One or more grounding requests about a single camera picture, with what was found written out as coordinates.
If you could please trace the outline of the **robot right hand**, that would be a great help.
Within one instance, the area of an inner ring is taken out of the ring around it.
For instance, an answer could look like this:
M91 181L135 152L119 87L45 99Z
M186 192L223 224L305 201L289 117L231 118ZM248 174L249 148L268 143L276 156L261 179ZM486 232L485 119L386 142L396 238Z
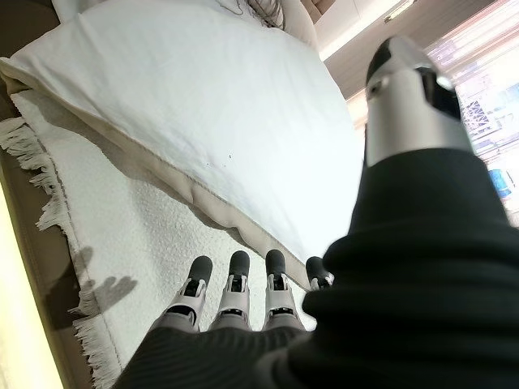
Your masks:
M455 88L393 36L367 71L362 177L350 230L308 260L299 320L279 250L266 317L247 325L250 261L230 260L212 326L212 272L196 258L118 388L515 388L518 231L475 155Z

